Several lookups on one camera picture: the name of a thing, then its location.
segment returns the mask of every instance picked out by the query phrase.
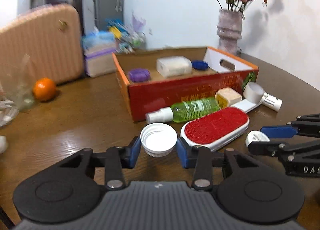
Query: ceramic vase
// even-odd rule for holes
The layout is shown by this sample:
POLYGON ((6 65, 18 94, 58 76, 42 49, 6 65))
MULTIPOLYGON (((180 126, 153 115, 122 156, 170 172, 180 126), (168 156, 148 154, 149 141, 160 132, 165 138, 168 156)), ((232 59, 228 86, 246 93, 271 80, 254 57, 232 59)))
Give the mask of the ceramic vase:
POLYGON ((220 37, 218 49, 236 55, 238 40, 242 38, 242 13, 221 9, 217 28, 220 37))

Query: orange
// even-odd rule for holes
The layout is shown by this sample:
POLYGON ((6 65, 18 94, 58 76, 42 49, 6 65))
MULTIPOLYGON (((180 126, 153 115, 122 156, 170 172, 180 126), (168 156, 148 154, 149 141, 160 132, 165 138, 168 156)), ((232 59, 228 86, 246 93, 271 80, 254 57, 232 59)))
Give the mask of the orange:
POLYGON ((56 95, 56 84, 49 78, 37 80, 33 87, 33 95, 39 101, 48 101, 56 95))

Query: purple lid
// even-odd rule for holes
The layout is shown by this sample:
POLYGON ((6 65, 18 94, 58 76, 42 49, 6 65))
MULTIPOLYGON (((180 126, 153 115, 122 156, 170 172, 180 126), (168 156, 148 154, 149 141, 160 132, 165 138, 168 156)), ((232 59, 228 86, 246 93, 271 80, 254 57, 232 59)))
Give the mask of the purple lid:
POLYGON ((134 68, 129 71, 129 78, 133 82, 143 82, 150 79, 150 72, 145 68, 134 68))

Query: cardboard box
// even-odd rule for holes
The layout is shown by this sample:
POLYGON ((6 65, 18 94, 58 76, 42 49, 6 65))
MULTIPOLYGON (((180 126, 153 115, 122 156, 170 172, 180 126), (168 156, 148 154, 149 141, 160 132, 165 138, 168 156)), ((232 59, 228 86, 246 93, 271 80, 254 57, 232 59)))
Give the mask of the cardboard box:
POLYGON ((259 71, 258 66, 212 47, 113 54, 113 59, 122 95, 135 122, 145 120, 148 112, 169 107, 174 103, 214 97, 222 88, 230 87, 243 94, 245 85, 249 81, 255 81, 259 71), (211 69, 193 69, 192 74, 164 78, 156 71, 156 60, 170 56, 204 60, 211 69), (134 68, 148 69, 151 80, 131 82, 127 74, 134 68))

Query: brown tabletop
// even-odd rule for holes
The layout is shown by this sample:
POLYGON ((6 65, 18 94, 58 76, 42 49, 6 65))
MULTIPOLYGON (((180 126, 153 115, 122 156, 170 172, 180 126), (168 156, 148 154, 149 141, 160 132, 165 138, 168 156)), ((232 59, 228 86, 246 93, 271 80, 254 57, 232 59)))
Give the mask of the brown tabletop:
MULTIPOLYGON (((283 100, 278 113, 265 106, 250 112, 247 132, 259 130, 264 125, 284 125, 298 115, 320 112, 318 90, 264 61, 242 57, 260 67, 257 83, 283 100)), ((20 113, 9 126, 0 129, 0 135, 5 135, 9 143, 7 151, 0 154, 0 205, 14 223, 20 219, 12 203, 12 193, 21 181, 84 147, 102 152, 111 146, 128 145, 145 126, 145 122, 132 122, 115 74, 78 80, 59 89, 61 95, 56 100, 38 104, 28 113, 20 113)), ((171 125, 180 132, 182 124, 171 125)), ((228 147, 248 153, 245 136, 228 147)), ((309 140, 296 136, 288 142, 309 140)), ((256 158, 284 173, 276 158, 256 158)), ((214 169, 213 173, 214 182, 219 183, 221 170, 214 169)), ((127 181, 186 180, 190 183, 192 174, 193 170, 182 169, 174 151, 166 157, 153 158, 141 150, 136 168, 124 170, 127 181)), ((102 169, 96 170, 95 180, 103 183, 102 169)), ((319 230, 320 179, 294 177, 294 180, 302 185, 306 196, 298 222, 308 230, 319 230)))

